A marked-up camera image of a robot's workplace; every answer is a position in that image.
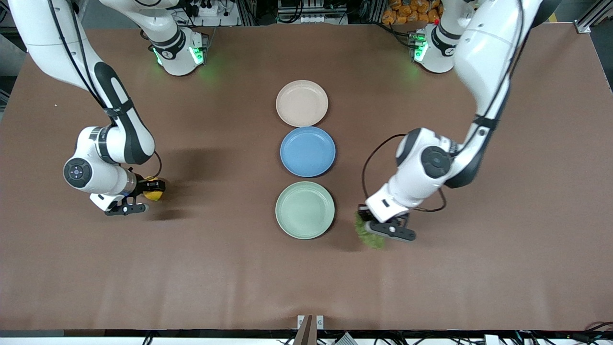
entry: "metal frame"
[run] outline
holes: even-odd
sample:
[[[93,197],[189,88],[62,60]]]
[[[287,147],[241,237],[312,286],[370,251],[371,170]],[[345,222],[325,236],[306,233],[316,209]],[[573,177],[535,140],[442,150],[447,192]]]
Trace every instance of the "metal frame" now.
[[[579,34],[592,32],[590,26],[598,23],[613,9],[613,0],[597,0],[579,19],[574,21],[575,29]]]

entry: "black button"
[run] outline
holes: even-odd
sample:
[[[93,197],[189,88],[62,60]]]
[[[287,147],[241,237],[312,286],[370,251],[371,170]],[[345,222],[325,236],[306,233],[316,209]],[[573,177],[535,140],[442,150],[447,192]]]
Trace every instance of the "black button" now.
[[[438,152],[432,152],[430,154],[430,163],[437,168],[440,168],[443,165],[443,155]]]
[[[91,167],[89,164],[83,166],[83,179],[89,181],[91,178]]]

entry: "green scrub brush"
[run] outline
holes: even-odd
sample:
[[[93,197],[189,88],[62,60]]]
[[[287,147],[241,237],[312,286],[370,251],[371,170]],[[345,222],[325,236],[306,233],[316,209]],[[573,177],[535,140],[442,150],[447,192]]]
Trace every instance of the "green scrub brush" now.
[[[385,246],[385,238],[379,235],[371,234],[366,231],[364,227],[365,223],[356,212],[356,232],[358,237],[366,244],[368,247],[372,249],[381,249]]]

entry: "table surface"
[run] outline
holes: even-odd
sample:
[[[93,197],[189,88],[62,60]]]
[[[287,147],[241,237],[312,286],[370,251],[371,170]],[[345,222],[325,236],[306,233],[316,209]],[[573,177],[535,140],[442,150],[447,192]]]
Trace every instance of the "table surface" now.
[[[168,191],[145,214],[106,217],[70,188],[61,171],[78,133],[107,120],[28,58],[0,125],[0,328],[268,329],[309,313],[347,329],[613,319],[613,96],[572,25],[531,33],[477,179],[446,190],[443,212],[412,216],[417,241],[379,251],[354,231],[362,163],[420,126],[462,141],[475,105],[454,73],[423,71],[375,26],[218,29],[207,66],[184,77],[166,74],[138,31],[88,35],[156,138]],[[292,128],[275,112],[297,79],[326,90],[319,126],[338,152],[312,179],[337,216],[311,241],[274,214],[303,180],[280,162]],[[373,159],[369,191],[394,173],[396,144]]]

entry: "wire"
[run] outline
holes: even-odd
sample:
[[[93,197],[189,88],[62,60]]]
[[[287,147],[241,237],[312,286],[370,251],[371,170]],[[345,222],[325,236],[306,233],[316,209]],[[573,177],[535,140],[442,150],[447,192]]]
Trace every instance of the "wire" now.
[[[280,23],[284,23],[284,24],[291,24],[293,22],[295,22],[296,20],[298,20],[300,18],[300,16],[302,15],[302,10],[304,8],[304,3],[302,2],[302,0],[299,0],[300,2],[298,4],[296,4],[296,11],[294,12],[294,15],[292,16],[292,18],[288,21],[282,20],[279,18],[279,16],[277,15],[276,20]]]
[[[485,110],[485,113],[481,116],[485,116],[486,114],[488,114],[494,104],[494,101],[496,100],[496,97],[498,96],[498,93],[500,92],[500,90],[502,89],[502,85],[504,84],[504,80],[509,77],[511,78],[512,73],[515,71],[515,66],[517,66],[517,60],[519,60],[519,55],[522,54],[523,50],[524,50],[524,45],[526,44],[527,39],[524,40],[523,44],[520,47],[520,41],[522,40],[522,31],[524,30],[524,4],[522,3],[522,0],[517,0],[517,6],[518,8],[518,12],[519,12],[519,32],[517,33],[517,40],[515,43],[515,52],[513,53],[513,56],[515,56],[514,61],[509,62],[509,66],[506,69],[506,72],[504,73],[504,76],[500,79],[500,83],[498,84],[498,88],[496,89],[496,92],[494,93],[494,97],[492,98],[492,100],[490,101],[490,104],[487,106],[487,110]],[[456,151],[452,157],[456,157],[457,155],[459,155],[460,153],[462,153],[462,151],[464,151],[464,149],[468,146],[468,144],[470,144],[470,142],[474,139],[474,137],[476,136],[475,134],[477,133],[478,128],[475,128],[475,131],[473,132],[473,134],[471,134],[471,136],[468,138],[468,140],[466,140],[466,143],[464,143],[464,145],[462,146],[462,148],[458,151]]]
[[[64,46],[64,50],[66,51],[66,55],[68,55],[68,59],[70,59],[70,62],[72,63],[72,66],[75,68],[75,71],[77,72],[79,78],[81,78],[81,81],[83,82],[83,84],[85,84],[85,87],[87,88],[89,93],[91,93],[91,96],[96,100],[96,102],[98,102],[98,104],[102,108],[104,108],[104,105],[102,104],[102,101],[100,101],[100,99],[98,99],[96,97],[96,95],[94,94],[92,89],[89,87],[89,84],[87,83],[87,81],[85,81],[85,77],[83,77],[83,74],[81,73],[81,70],[78,68],[77,63],[75,62],[75,60],[72,57],[70,49],[68,48],[68,43],[66,42],[66,38],[64,37],[64,33],[62,32],[62,29],[61,29],[61,27],[59,25],[58,16],[55,14],[55,8],[53,7],[53,2],[51,0],[47,0],[47,3],[49,5],[49,10],[51,11],[51,16],[53,17],[53,21],[55,23],[55,28],[58,30],[59,39],[62,41],[62,45]]]
[[[186,2],[186,5],[183,6],[183,3],[181,3],[181,8],[183,9],[183,11],[185,12],[185,15],[187,16],[188,20],[190,23],[192,23],[191,26],[189,26],[189,28],[197,28],[198,26],[196,26],[196,24],[194,24],[194,21],[192,20],[192,18],[188,15],[188,8],[187,6],[189,6],[189,4]]]
[[[343,19],[345,19],[345,16],[346,16],[346,15],[347,15],[347,11],[345,11],[345,12],[343,13],[343,16],[342,16],[342,17],[341,17],[341,19],[338,21],[338,24],[337,24],[337,25],[340,25],[340,24],[343,22]]]
[[[153,7],[153,6],[157,6],[159,5],[160,2],[162,2],[162,0],[158,0],[155,4],[153,5],[148,5],[148,4],[143,4],[142,2],[140,2],[139,0],[134,0],[136,1],[137,4],[141,5],[141,6],[145,6],[145,7]]]
[[[253,14],[253,12],[251,11],[251,8],[249,7],[249,4],[246,4],[245,2],[243,3],[243,7],[245,7],[247,9],[247,12],[249,13],[249,15],[251,16],[251,19],[253,19],[253,22],[255,22],[255,24],[259,24],[259,22],[257,21],[256,16]]]
[[[416,44],[408,44],[408,43],[404,43],[402,42],[402,40],[400,39],[400,37],[398,36],[398,33],[396,32],[396,30],[394,30],[392,28],[392,25],[389,25],[390,30],[392,31],[392,34],[394,35],[394,38],[396,38],[396,41],[398,41],[398,43],[404,45],[407,48],[418,48],[419,46]]]
[[[0,23],[2,23],[6,19],[6,15],[9,13],[9,11],[7,11],[5,9],[0,9],[0,10],[2,10],[2,12],[4,12],[4,15],[2,16],[2,19],[0,19]]]
[[[383,29],[383,30],[385,30],[385,31],[387,31],[388,33],[391,33],[391,34],[392,33],[396,33],[396,35],[398,35],[398,36],[409,37],[408,33],[401,33],[400,31],[396,31],[396,30],[392,29],[391,27],[388,28],[385,25],[383,25],[383,24],[381,24],[381,23],[379,23],[377,21],[370,21],[370,22],[368,22],[368,24],[374,24],[376,26],[379,26],[381,29]]]
[[[296,338],[296,335],[292,335],[291,337],[289,337],[289,339],[283,344],[283,345],[288,345],[290,341],[292,341],[292,339]]]
[[[155,155],[157,156],[157,158],[158,158],[158,162],[159,162],[159,168],[158,168],[158,171],[156,172],[156,174],[155,174],[155,175],[153,175],[153,176],[151,176],[151,177],[147,177],[146,179],[142,179],[142,180],[138,181],[138,183],[142,183],[142,182],[151,181],[151,180],[153,180],[154,178],[158,177],[158,176],[159,176],[159,173],[161,173],[161,172],[162,172],[162,158],[160,158],[160,156],[159,156],[159,154],[158,154],[158,152],[157,152],[157,151],[153,151],[153,154],[155,154]]]
[[[143,345],[151,345],[153,342],[153,337],[159,336],[158,331],[147,331],[145,332],[145,339],[143,340]]]
[[[442,211],[444,208],[447,207],[447,198],[445,197],[445,193],[443,193],[443,188],[442,187],[440,187],[438,189],[438,194],[441,196],[441,201],[443,202],[441,207],[436,208],[436,209],[424,209],[424,208],[421,208],[421,207],[414,207],[413,210],[414,211],[419,211],[419,212],[438,212],[438,211]],[[461,339],[461,340],[464,340],[464,341],[468,341],[471,344],[476,344],[474,341],[470,341],[468,339],[463,339],[463,338],[458,338],[458,339]]]
[[[71,12],[72,12],[72,23],[74,24],[75,31],[77,32],[78,44],[79,44],[79,47],[81,48],[81,56],[83,57],[83,66],[85,67],[85,72],[87,73],[87,79],[89,80],[89,84],[91,85],[92,90],[94,90],[94,93],[96,94],[96,98],[98,99],[99,103],[102,103],[102,98],[100,97],[100,93],[98,93],[98,90],[96,89],[96,86],[94,85],[94,80],[91,78],[91,73],[89,72],[89,66],[87,65],[87,57],[85,56],[85,47],[83,46],[83,39],[81,38],[81,30],[79,30],[78,28],[77,15],[75,14],[74,11],[71,11]]]
[[[368,158],[366,158],[366,161],[364,162],[364,165],[362,166],[362,191],[364,192],[364,198],[368,199],[368,192],[366,191],[366,167],[368,166],[368,162],[370,162],[370,160],[373,158],[373,156],[375,155],[375,153],[377,153],[377,151],[383,147],[383,145],[387,144],[390,140],[394,139],[394,138],[398,138],[401,136],[406,136],[406,134],[395,134],[387,139],[385,139],[384,142],[380,143],[379,146],[377,146],[377,148],[371,152],[370,156],[368,156]]]
[[[379,341],[379,340],[383,340],[383,342],[384,342],[384,343],[386,343],[387,345],[391,345],[391,343],[390,343],[389,341],[387,341],[387,340],[385,340],[385,339],[383,339],[383,338],[380,338],[380,336],[378,336],[378,337],[375,339],[375,342],[373,343],[373,345],[377,345],[377,341]]]
[[[613,325],[613,322],[612,322],[612,321],[609,321],[609,322],[602,322],[602,323],[600,323],[599,325],[596,325],[596,326],[594,326],[594,327],[592,327],[592,328],[588,328],[588,329],[586,329],[585,331],[595,331],[595,330],[597,330],[597,329],[599,329],[599,328],[603,328],[604,326],[608,326],[608,325]]]
[[[398,137],[403,137],[406,136],[406,134],[395,134],[387,139],[385,139],[385,141],[383,141],[382,143],[379,144],[379,146],[377,146],[368,156],[368,158],[366,158],[366,161],[364,162],[364,165],[362,166],[362,191],[364,192],[364,198],[368,199],[369,194],[368,191],[366,190],[366,167],[368,166],[368,163],[370,162],[370,160],[373,158],[373,156],[377,153],[377,151],[383,147],[383,145],[387,144],[390,140],[394,139],[394,138],[398,138]],[[419,211],[419,212],[438,212],[443,210],[444,208],[447,207],[447,198],[445,197],[445,193],[443,192],[443,189],[439,188],[438,189],[438,194],[441,196],[441,200],[443,202],[443,204],[435,209],[424,209],[421,207],[414,207],[413,210],[414,211]],[[474,341],[470,341],[467,339],[463,339],[465,341],[468,341],[469,343],[475,343]]]

